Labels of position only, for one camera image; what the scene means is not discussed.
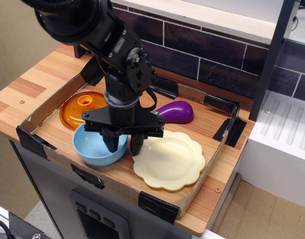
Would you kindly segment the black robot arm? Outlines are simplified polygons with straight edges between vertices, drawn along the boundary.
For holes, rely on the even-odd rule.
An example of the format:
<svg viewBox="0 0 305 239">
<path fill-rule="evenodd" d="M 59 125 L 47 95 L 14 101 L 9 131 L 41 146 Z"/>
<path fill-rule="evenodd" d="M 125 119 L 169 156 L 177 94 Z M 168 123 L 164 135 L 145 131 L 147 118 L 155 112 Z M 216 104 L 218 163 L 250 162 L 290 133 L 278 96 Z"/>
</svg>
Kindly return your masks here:
<svg viewBox="0 0 305 239">
<path fill-rule="evenodd" d="M 52 38 L 94 54 L 82 75 L 92 86 L 105 80 L 107 105 L 82 113 L 86 131 L 98 132 L 110 152 L 117 150 L 121 135 L 130 135 L 133 155 L 139 154 L 148 137 L 163 136 L 165 119 L 140 103 L 143 93 L 156 99 L 151 89 L 156 71 L 140 38 L 114 14 L 109 0 L 28 0 L 26 4 Z"/>
</svg>

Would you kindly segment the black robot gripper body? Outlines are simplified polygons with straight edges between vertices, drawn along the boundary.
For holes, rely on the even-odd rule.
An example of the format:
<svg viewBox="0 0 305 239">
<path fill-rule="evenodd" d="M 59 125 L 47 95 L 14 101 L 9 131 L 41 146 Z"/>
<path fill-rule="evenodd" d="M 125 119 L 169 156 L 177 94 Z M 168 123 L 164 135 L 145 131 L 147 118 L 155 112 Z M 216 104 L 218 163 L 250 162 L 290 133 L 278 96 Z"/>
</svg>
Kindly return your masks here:
<svg viewBox="0 0 305 239">
<path fill-rule="evenodd" d="M 166 120 L 139 104 L 129 109 L 115 109 L 110 106 L 85 111 L 81 114 L 86 131 L 98 132 L 100 135 L 117 137 L 122 134 L 144 134 L 145 137 L 163 137 Z"/>
</svg>

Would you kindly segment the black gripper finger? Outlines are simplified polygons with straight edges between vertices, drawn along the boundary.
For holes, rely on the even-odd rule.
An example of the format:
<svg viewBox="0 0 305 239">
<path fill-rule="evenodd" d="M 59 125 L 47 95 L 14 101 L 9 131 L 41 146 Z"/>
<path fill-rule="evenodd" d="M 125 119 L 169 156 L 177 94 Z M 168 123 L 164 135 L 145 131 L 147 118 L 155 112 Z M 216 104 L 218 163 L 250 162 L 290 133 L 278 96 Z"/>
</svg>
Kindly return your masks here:
<svg viewBox="0 0 305 239">
<path fill-rule="evenodd" d="M 100 135 L 103 137 L 107 149 L 114 153 L 118 150 L 120 133 L 117 131 L 111 131 L 109 129 L 102 129 Z"/>
<path fill-rule="evenodd" d="M 134 134 L 131 137 L 131 152 L 133 156 L 136 156 L 140 153 L 144 140 L 147 139 L 147 136 L 143 133 Z"/>
</svg>

